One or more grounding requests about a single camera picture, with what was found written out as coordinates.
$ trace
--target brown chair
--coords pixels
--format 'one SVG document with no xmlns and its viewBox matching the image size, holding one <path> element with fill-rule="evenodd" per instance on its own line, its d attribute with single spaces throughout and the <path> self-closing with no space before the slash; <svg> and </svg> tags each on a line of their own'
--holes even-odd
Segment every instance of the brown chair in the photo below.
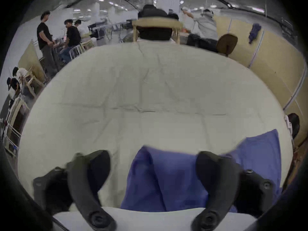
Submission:
<svg viewBox="0 0 308 231">
<path fill-rule="evenodd" d="M 219 53 L 228 56 L 231 54 L 237 44 L 237 36 L 233 34 L 225 34 L 220 37 L 217 42 L 216 49 Z"/>
</svg>

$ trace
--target person in white shirt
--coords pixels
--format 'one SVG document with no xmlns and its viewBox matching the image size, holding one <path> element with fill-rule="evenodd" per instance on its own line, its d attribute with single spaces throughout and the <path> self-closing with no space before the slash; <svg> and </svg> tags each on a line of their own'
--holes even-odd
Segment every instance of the person in white shirt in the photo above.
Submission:
<svg viewBox="0 0 308 231">
<path fill-rule="evenodd" d="M 75 21 L 75 27 L 78 29 L 80 37 L 81 37 L 81 42 L 87 42 L 91 40 L 90 35 L 92 33 L 89 32 L 89 30 L 86 30 L 83 26 L 81 25 L 81 20 Z"/>
<path fill-rule="evenodd" d="M 13 77 L 16 77 L 16 79 L 18 80 L 19 84 L 20 84 L 20 89 L 22 89 L 22 85 L 24 82 L 25 77 L 28 75 L 28 71 L 24 68 L 18 68 L 18 67 L 14 67 L 13 69 Z"/>
</svg>

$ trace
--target wooden partition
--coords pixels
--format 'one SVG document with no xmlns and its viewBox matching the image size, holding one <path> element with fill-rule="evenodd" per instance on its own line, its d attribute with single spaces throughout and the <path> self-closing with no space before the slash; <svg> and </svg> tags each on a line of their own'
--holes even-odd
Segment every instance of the wooden partition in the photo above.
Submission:
<svg viewBox="0 0 308 231">
<path fill-rule="evenodd" d="M 304 73 L 305 60 L 301 52 L 284 38 L 263 28 L 249 44 L 252 24 L 228 17 L 215 16 L 214 19 L 219 37 L 228 32 L 238 37 L 229 57 L 249 67 L 273 92 L 281 107 L 285 107 Z M 308 77 L 295 100 L 285 109 L 285 114 L 290 113 L 296 113 L 300 119 L 301 128 L 295 139 L 295 144 L 299 144 L 308 132 Z"/>
</svg>

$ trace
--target jeans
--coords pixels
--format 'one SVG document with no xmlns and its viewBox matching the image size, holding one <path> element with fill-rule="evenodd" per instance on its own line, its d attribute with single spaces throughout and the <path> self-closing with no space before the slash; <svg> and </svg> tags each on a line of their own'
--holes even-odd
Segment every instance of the jeans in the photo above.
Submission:
<svg viewBox="0 0 308 231">
<path fill-rule="evenodd" d="M 49 47 L 49 45 L 45 45 L 42 49 L 41 49 L 42 53 L 43 53 L 43 57 L 46 59 L 46 69 L 48 74 L 50 75 L 50 77 L 54 77 L 58 71 L 57 65 L 55 63 L 55 60 L 52 56 L 52 52 L 51 52 L 51 48 Z"/>
<path fill-rule="evenodd" d="M 65 49 L 63 49 L 62 51 L 60 51 L 59 56 L 62 57 L 63 61 L 66 63 L 69 63 L 72 59 L 70 56 L 70 50 L 72 49 L 72 46 L 69 46 Z"/>
</svg>

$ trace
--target man in black t-shirt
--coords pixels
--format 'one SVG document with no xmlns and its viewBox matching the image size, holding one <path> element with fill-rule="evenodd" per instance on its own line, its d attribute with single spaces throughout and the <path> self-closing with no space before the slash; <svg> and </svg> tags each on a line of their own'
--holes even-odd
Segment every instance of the man in black t-shirt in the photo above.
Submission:
<svg viewBox="0 0 308 231">
<path fill-rule="evenodd" d="M 37 27 L 37 37 L 38 37 L 39 49 L 42 51 L 43 57 L 46 59 L 47 71 L 50 77 L 52 78 L 56 75 L 58 68 L 52 56 L 52 51 L 51 51 L 54 45 L 52 41 L 52 36 L 49 33 L 48 26 L 45 24 L 45 22 L 48 20 L 49 15 L 50 15 L 49 11 L 45 11 L 41 15 L 41 23 Z"/>
<path fill-rule="evenodd" d="M 72 60 L 70 56 L 70 50 L 71 48 L 80 43 L 81 37 L 78 29 L 72 25 L 73 24 L 72 19 L 65 20 L 64 24 L 65 27 L 67 28 L 67 36 L 66 36 L 66 42 L 64 43 L 65 49 L 61 51 L 60 56 L 63 58 L 64 62 L 68 63 Z"/>
</svg>

